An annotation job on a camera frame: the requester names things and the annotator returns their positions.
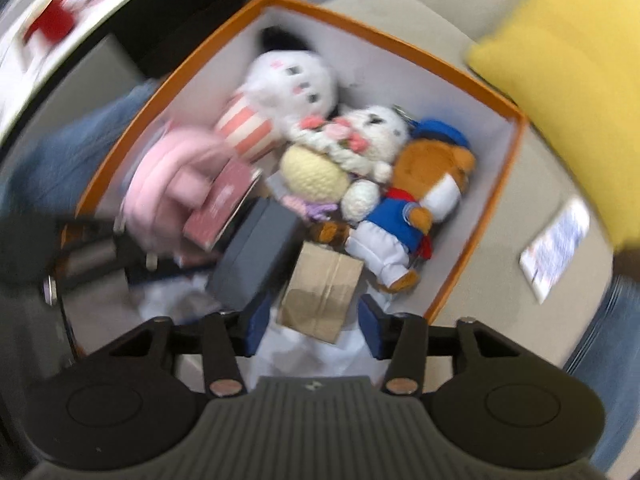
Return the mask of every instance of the red object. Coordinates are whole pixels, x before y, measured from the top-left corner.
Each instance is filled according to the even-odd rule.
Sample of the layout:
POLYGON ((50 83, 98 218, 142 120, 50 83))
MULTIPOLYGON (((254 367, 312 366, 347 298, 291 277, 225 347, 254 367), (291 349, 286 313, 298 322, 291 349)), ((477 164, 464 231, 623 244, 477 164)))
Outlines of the red object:
POLYGON ((349 149, 354 153, 363 153, 369 147, 369 141, 357 133, 349 137, 349 149))
POLYGON ((230 160, 213 181, 202 208, 189 216, 184 235, 204 250, 212 250, 254 181, 251 166, 237 158, 230 160))
POLYGON ((336 117, 335 119, 333 119, 333 122, 336 124, 341 124, 342 126, 351 128, 351 121, 348 120, 346 117, 336 117))
MULTIPOLYGON (((411 193, 408 193, 399 187, 390 187, 386 192, 386 197, 394 198, 396 200, 407 200, 407 202, 418 202, 411 193)), ((431 256, 433 255, 433 245, 431 244, 431 237, 429 235, 422 237, 416 252, 421 258, 431 260, 431 256)))
POLYGON ((27 43, 34 32, 41 31, 51 44, 59 43, 76 26, 76 18, 62 6, 62 0, 51 0, 24 33, 27 43))
POLYGON ((326 121, 318 115, 308 115, 303 118, 298 125, 303 130, 313 130, 318 126, 322 126, 326 121))

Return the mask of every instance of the yellow crocheted body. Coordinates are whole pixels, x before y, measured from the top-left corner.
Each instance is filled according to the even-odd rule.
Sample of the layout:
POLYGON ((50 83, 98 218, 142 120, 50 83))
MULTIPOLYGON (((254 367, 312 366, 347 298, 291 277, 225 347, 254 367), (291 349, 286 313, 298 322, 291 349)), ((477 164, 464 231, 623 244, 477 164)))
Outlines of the yellow crocheted body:
POLYGON ((324 155, 290 146, 280 159, 280 173, 289 189, 309 202, 340 202, 349 175, 324 155))

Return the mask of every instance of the gray box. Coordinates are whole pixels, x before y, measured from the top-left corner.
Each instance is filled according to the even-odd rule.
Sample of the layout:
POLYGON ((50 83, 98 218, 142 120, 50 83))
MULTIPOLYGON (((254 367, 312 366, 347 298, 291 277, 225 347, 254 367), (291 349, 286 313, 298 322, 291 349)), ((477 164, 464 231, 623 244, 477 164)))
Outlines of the gray box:
POLYGON ((265 290, 278 291, 293 272, 305 235, 298 215, 258 198, 211 273, 207 291, 231 310, 243 310, 265 290))

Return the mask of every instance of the white plush toy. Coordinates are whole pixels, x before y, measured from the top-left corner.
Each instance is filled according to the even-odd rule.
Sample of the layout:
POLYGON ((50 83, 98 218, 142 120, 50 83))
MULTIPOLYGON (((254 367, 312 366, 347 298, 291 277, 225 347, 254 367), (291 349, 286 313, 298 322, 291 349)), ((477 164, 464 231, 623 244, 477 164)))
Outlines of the white plush toy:
POLYGON ((325 121, 309 116, 289 129, 294 145, 280 161, 289 189, 311 203, 338 203, 349 222, 361 221, 380 200, 391 164, 409 141, 393 110, 371 106, 325 121))
POLYGON ((285 142, 300 119, 327 117, 335 107, 332 70, 308 50, 272 50, 258 56, 215 127, 245 160, 254 161, 285 142))

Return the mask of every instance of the yellow pillow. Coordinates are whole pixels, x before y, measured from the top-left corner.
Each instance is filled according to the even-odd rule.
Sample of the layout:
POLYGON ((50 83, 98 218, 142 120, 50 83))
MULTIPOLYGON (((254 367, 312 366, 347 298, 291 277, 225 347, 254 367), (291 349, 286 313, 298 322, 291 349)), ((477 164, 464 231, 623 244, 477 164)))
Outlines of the yellow pillow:
POLYGON ((523 0, 467 62, 529 115, 614 247, 640 244, 640 0, 523 0))

